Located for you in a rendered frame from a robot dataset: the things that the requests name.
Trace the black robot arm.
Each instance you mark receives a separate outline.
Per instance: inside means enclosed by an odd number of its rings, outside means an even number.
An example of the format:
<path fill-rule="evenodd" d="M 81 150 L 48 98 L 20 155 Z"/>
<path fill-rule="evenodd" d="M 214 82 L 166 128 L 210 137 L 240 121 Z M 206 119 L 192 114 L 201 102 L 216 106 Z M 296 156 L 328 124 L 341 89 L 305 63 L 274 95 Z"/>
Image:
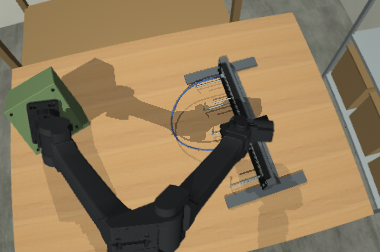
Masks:
<path fill-rule="evenodd" d="M 56 99 L 27 103 L 27 114 L 32 142 L 42 148 L 44 164 L 60 169 L 100 231 L 107 252 L 177 250 L 215 189 L 246 156 L 249 144 L 272 142 L 274 134 L 274 122 L 267 115 L 233 116 L 220 143 L 179 186 L 170 184 L 154 202 L 132 210 L 81 154 L 71 136 L 73 124 L 60 117 Z"/>

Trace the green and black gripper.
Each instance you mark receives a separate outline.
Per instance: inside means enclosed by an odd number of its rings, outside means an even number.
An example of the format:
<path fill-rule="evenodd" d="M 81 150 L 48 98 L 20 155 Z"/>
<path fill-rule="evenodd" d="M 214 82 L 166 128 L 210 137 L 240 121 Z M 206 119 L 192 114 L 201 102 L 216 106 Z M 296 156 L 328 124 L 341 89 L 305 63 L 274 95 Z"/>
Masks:
<path fill-rule="evenodd" d="M 229 122 L 223 123 L 223 124 L 220 125 L 220 134 L 221 134 L 221 137 L 223 137 L 226 134 L 226 130 L 228 128 L 228 124 L 229 124 Z"/>

